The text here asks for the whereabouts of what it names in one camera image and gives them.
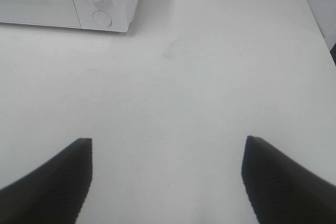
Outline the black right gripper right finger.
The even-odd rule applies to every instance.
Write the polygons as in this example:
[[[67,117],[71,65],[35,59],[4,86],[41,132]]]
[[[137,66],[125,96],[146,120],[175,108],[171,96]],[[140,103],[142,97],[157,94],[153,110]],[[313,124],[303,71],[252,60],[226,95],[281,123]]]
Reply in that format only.
[[[259,223],[335,223],[335,185],[248,136],[242,180]]]

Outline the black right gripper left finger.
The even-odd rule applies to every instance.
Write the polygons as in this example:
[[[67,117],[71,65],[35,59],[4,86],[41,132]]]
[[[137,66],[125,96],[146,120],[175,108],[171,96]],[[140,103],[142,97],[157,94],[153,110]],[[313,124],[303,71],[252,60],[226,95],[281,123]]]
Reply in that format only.
[[[92,139],[79,138],[1,189],[1,223],[75,223],[92,181]]]

